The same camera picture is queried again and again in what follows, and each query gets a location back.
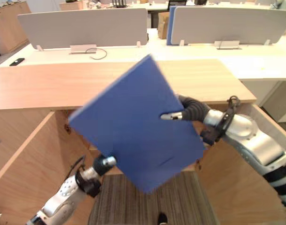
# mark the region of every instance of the black shoe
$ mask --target black shoe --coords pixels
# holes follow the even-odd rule
[[[158,225],[164,225],[168,223],[168,219],[165,213],[160,212],[158,215]]]

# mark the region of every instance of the blue binder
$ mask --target blue binder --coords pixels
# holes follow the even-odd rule
[[[143,192],[151,192],[203,156],[189,121],[161,120],[183,106],[151,56],[146,56],[69,118],[70,125]]]

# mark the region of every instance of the black object on desk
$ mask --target black object on desk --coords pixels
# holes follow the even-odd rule
[[[126,0],[112,0],[113,6],[116,8],[126,8]]]
[[[207,3],[207,0],[194,0],[194,4],[201,6],[201,5],[205,5]]]
[[[25,60],[25,58],[18,58],[16,59],[14,62],[12,62],[10,64],[10,67],[13,67],[13,66],[17,66],[19,63],[21,63],[23,60]]]
[[[170,6],[185,6],[186,3],[187,3],[187,0],[169,0],[168,11],[170,9]]]

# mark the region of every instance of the floor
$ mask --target floor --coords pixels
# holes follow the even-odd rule
[[[27,46],[29,44],[29,42],[23,44],[22,46],[20,46],[19,48],[15,49],[14,51],[10,52],[10,53],[6,53],[4,55],[0,56],[0,64],[3,63],[5,60],[7,60],[8,58],[10,58],[12,55],[14,55],[16,52],[20,51],[21,49],[23,49],[25,46]]]
[[[16,52],[18,52],[21,49],[23,49],[28,44],[29,44],[29,42],[27,42],[24,45],[20,46],[19,48],[17,48],[13,52],[10,52],[10,53],[7,53],[7,54],[4,54],[4,55],[0,56],[0,64],[3,63],[5,60],[7,60],[12,55],[14,55]],[[286,131],[286,123],[278,123],[278,124]]]
[[[150,194],[125,175],[104,177],[88,225],[156,225],[164,212],[170,225],[218,225],[196,172],[181,172]]]

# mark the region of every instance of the robotic arm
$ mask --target robotic arm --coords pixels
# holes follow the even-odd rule
[[[164,120],[198,120],[208,128],[201,133],[209,145],[223,138],[234,146],[243,159],[262,175],[277,191],[286,206],[286,151],[270,136],[262,132],[256,122],[246,116],[235,114],[240,101],[236,96],[228,100],[225,112],[212,110],[190,97],[179,96],[185,107],[182,112],[163,114]]]
[[[179,96],[185,110],[161,115],[163,120],[197,120],[207,128],[202,131],[203,141],[209,145],[223,138],[234,146],[249,163],[277,191],[286,206],[286,151],[270,136],[262,132],[256,122],[245,115],[237,115],[240,100],[236,96],[228,100],[225,112],[212,110],[193,98]],[[73,214],[78,203],[86,195],[99,193],[99,177],[116,164],[114,157],[99,156],[92,167],[77,171],[67,178],[59,191],[26,225],[62,225]]]
[[[100,155],[93,166],[67,178],[58,192],[51,197],[43,208],[26,225],[62,225],[72,216],[77,205],[86,195],[95,197],[101,183],[99,178],[116,165],[114,157]]]

